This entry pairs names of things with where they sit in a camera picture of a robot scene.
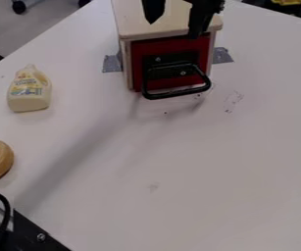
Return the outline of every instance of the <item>floor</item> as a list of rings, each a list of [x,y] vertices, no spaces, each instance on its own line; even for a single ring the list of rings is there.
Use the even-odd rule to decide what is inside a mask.
[[[77,0],[44,0],[17,15],[11,0],[0,0],[0,55],[11,54],[77,9]]]

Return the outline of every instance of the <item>metal handle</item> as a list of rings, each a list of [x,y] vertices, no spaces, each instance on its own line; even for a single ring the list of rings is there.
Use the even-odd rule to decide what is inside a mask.
[[[148,92],[148,75],[151,72],[158,71],[158,70],[172,70],[172,69],[189,69],[193,70],[195,73],[199,74],[201,78],[205,81],[205,84],[200,87],[191,88],[191,89],[184,89],[184,90],[174,90],[174,91],[168,91],[164,93],[157,93],[157,94],[151,94]],[[200,93],[203,91],[207,91],[211,88],[212,83],[210,79],[200,70],[200,68],[191,63],[184,63],[184,64],[175,64],[175,65],[167,65],[167,66],[160,66],[160,67],[154,67],[150,68],[147,71],[144,71],[144,77],[143,77],[143,83],[142,83],[142,94],[146,99],[150,100],[156,100],[156,99],[164,99],[164,98],[173,98],[183,95],[190,95],[195,93]]]

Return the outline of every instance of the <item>wooden box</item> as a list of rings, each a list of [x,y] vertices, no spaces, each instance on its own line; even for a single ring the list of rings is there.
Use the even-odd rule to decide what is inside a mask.
[[[147,92],[144,88],[159,90],[204,82],[197,72],[210,73],[216,32],[223,27],[219,16],[214,15],[208,30],[198,39],[188,39],[191,4],[183,0],[167,0],[165,14],[152,25],[144,17],[141,0],[112,2],[128,88],[142,91],[144,95]],[[172,61],[191,62],[191,66],[166,67]]]

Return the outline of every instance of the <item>yellow label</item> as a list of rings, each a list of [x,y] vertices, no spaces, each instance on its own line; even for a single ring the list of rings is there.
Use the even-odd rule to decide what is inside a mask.
[[[23,73],[13,82],[10,90],[11,95],[42,95],[43,85],[31,75]]]

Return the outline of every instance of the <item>chair leg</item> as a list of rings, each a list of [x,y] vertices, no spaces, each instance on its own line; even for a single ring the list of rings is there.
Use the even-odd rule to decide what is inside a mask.
[[[13,1],[13,10],[16,14],[22,14],[26,11],[26,5],[24,1]]]

